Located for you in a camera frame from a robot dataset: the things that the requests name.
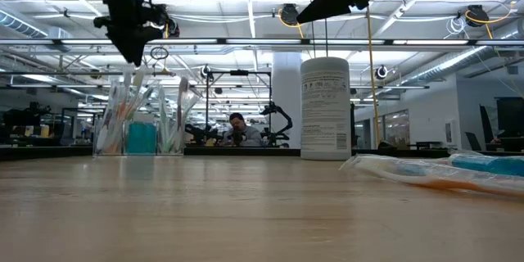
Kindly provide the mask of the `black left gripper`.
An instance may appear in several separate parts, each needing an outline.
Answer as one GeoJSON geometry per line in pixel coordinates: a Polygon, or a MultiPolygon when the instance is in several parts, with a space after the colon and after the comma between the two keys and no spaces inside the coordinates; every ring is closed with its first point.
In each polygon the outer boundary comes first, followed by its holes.
{"type": "Polygon", "coordinates": [[[154,27],[138,27],[141,24],[138,19],[137,0],[105,0],[105,4],[108,6],[109,15],[96,17],[93,20],[94,26],[106,26],[106,36],[124,59],[129,64],[139,67],[145,45],[162,38],[161,30],[154,27]]]}

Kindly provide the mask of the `pale orange toothbrush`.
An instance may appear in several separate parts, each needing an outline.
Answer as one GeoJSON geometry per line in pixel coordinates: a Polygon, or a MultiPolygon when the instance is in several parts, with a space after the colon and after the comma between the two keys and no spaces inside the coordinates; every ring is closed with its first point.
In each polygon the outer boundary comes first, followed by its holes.
{"type": "Polygon", "coordinates": [[[126,72],[126,78],[130,77],[130,81],[124,83],[124,100],[120,107],[122,123],[131,121],[134,114],[147,100],[147,96],[152,93],[153,86],[149,84],[152,74],[152,69],[148,69],[145,65],[133,72],[126,72]]]}

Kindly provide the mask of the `navy white toothbrush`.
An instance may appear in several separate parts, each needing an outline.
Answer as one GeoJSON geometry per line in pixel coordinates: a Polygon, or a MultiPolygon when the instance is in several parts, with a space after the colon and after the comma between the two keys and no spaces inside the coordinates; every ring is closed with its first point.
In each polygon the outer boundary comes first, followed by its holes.
{"type": "Polygon", "coordinates": [[[174,151],[176,154],[182,154],[182,140],[183,140],[183,130],[184,130],[184,116],[183,116],[183,99],[186,96],[186,93],[189,89],[189,82],[186,77],[180,79],[178,86],[178,100],[177,100],[177,110],[176,110],[176,131],[174,135],[174,151]]]}

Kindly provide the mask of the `green white toothbrush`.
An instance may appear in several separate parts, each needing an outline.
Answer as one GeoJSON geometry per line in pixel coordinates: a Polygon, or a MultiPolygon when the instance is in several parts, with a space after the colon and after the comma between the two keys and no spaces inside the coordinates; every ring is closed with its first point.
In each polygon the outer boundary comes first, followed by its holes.
{"type": "Polygon", "coordinates": [[[185,137],[186,137],[186,124],[187,119],[190,116],[193,107],[198,103],[200,98],[194,94],[194,93],[184,93],[182,96],[182,102],[181,102],[181,119],[179,121],[180,123],[180,140],[179,140],[179,147],[180,151],[183,152],[183,149],[185,148],[185,137]]]}

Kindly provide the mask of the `purple white toothbrush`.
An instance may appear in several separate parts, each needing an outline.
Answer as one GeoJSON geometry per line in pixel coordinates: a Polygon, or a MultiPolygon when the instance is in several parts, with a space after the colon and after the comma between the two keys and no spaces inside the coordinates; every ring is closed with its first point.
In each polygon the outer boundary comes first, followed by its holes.
{"type": "Polygon", "coordinates": [[[109,92],[109,97],[108,97],[108,103],[107,103],[105,113],[102,119],[102,126],[97,135],[97,145],[95,149],[97,154],[103,153],[104,146],[106,144],[106,140],[109,136],[111,123],[113,122],[113,119],[115,117],[115,108],[116,108],[116,103],[119,97],[119,93],[120,93],[120,83],[112,82],[110,92],[109,92]]]}

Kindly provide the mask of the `blue toothbrush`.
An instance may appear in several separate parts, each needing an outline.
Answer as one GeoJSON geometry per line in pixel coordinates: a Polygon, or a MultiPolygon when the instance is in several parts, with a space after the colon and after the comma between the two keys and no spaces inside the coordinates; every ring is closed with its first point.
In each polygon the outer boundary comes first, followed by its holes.
{"type": "Polygon", "coordinates": [[[394,173],[403,176],[411,177],[422,177],[426,176],[425,167],[422,165],[417,165],[415,163],[398,163],[394,168],[394,173]]]}

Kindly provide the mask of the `orange teal toothbrush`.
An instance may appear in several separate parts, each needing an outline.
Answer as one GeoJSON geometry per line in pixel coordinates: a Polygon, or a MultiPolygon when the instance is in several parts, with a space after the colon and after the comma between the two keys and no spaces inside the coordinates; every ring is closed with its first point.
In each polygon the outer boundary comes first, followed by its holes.
{"type": "Polygon", "coordinates": [[[352,156],[340,169],[431,189],[464,190],[524,198],[524,177],[460,169],[445,164],[442,160],[401,159],[362,154],[352,156]],[[427,175],[411,177],[395,174],[395,166],[403,162],[424,166],[427,175]]]}

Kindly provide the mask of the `long ceiling light strip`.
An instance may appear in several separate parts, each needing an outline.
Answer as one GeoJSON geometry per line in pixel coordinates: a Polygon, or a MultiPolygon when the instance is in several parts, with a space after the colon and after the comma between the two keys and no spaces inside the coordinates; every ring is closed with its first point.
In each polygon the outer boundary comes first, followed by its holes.
{"type": "MultiPolygon", "coordinates": [[[[0,38],[0,45],[110,45],[109,39],[0,38]]],[[[372,39],[372,45],[384,46],[524,46],[524,39],[372,39]]],[[[162,38],[147,45],[243,45],[243,46],[363,46],[367,39],[298,39],[298,38],[162,38]]]]}

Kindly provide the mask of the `white wipes canister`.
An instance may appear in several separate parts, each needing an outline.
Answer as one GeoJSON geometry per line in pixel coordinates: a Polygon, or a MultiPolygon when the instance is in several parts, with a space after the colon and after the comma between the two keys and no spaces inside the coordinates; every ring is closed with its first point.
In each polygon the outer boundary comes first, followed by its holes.
{"type": "Polygon", "coordinates": [[[300,156],[347,160],[351,156],[349,63],[317,57],[300,68],[300,156]]]}

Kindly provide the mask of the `clear acrylic organizer box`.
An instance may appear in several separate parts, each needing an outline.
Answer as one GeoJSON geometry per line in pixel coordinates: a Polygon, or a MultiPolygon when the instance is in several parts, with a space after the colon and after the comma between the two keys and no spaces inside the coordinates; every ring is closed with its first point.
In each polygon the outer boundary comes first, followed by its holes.
{"type": "Polygon", "coordinates": [[[121,153],[120,154],[111,154],[109,151],[108,151],[108,147],[110,146],[111,144],[111,134],[114,130],[114,127],[112,127],[109,131],[109,136],[106,140],[106,144],[104,146],[104,150],[103,150],[103,153],[100,153],[100,154],[97,154],[95,149],[96,149],[96,145],[97,145],[97,135],[99,133],[99,130],[102,126],[102,124],[99,124],[97,126],[97,129],[96,129],[96,133],[95,133],[95,138],[94,138],[94,146],[93,146],[93,154],[95,156],[182,156],[182,154],[176,154],[175,151],[174,151],[174,135],[175,135],[175,131],[176,131],[176,121],[170,121],[169,122],[169,152],[168,153],[161,153],[160,152],[160,127],[159,127],[159,123],[160,122],[153,122],[153,124],[156,126],[156,154],[152,155],[152,154],[126,154],[124,152],[124,147],[125,147],[125,141],[126,141],[126,134],[127,134],[127,128],[128,128],[128,125],[132,122],[135,122],[135,123],[139,123],[137,121],[129,121],[128,123],[124,123],[124,135],[123,135],[123,143],[122,143],[122,149],[121,149],[121,153]]]}

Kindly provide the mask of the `dark cluttered workbench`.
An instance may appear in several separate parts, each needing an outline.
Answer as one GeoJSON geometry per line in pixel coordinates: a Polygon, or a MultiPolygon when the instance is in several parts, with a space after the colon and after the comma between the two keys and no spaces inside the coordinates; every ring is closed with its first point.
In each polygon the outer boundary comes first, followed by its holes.
{"type": "Polygon", "coordinates": [[[93,145],[94,114],[31,102],[25,109],[0,111],[0,147],[72,147],[93,145]]]}

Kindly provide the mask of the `person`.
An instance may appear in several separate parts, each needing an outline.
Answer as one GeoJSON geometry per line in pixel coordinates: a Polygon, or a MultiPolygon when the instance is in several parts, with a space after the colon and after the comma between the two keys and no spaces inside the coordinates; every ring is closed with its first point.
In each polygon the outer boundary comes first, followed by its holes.
{"type": "Polygon", "coordinates": [[[246,124],[240,113],[229,116],[231,129],[224,133],[221,146],[230,147],[262,147],[263,140],[258,129],[246,124]]]}

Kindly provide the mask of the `black monitor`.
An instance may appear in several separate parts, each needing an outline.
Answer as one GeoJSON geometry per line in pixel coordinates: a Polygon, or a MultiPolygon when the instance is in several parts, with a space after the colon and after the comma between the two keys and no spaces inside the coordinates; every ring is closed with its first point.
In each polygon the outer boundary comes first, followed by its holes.
{"type": "Polygon", "coordinates": [[[499,136],[524,137],[524,99],[500,97],[496,100],[499,136]]]}

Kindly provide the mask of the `black background station frame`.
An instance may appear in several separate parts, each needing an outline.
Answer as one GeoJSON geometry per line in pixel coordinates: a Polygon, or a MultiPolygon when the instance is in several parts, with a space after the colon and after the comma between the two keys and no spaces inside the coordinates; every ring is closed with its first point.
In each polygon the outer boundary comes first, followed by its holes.
{"type": "MultiPolygon", "coordinates": [[[[263,85],[269,90],[269,94],[266,95],[265,97],[261,97],[260,95],[258,95],[256,84],[253,84],[251,80],[249,79],[251,75],[259,77],[260,72],[249,71],[249,70],[230,70],[230,71],[212,70],[211,73],[213,74],[215,79],[213,81],[209,81],[208,79],[206,79],[206,125],[208,125],[209,123],[209,110],[210,108],[215,108],[216,105],[231,107],[235,105],[255,105],[257,104],[259,109],[263,111],[264,108],[262,107],[262,105],[268,106],[272,102],[271,81],[269,81],[268,83],[265,83],[262,80],[263,85]],[[246,95],[242,97],[231,97],[228,95],[224,96],[222,94],[220,95],[215,94],[215,97],[210,97],[210,90],[217,90],[218,88],[222,88],[222,89],[226,88],[229,90],[233,88],[242,88],[242,85],[237,85],[237,84],[231,87],[227,85],[216,84],[223,75],[245,77],[247,81],[247,86],[253,92],[253,97],[249,97],[246,95]]],[[[224,113],[222,109],[218,109],[216,113],[219,115],[224,115],[226,117],[228,121],[228,129],[226,131],[229,131],[231,129],[231,125],[229,123],[229,116],[232,113],[242,114],[242,116],[244,117],[244,120],[246,121],[246,115],[244,115],[241,111],[230,111],[229,113],[224,113]]],[[[264,144],[262,147],[266,147],[266,144],[264,143],[263,134],[261,131],[260,133],[261,133],[261,137],[262,137],[263,144],[264,144]]],[[[217,142],[219,147],[230,147],[230,146],[221,146],[220,145],[221,141],[217,142]]]]}

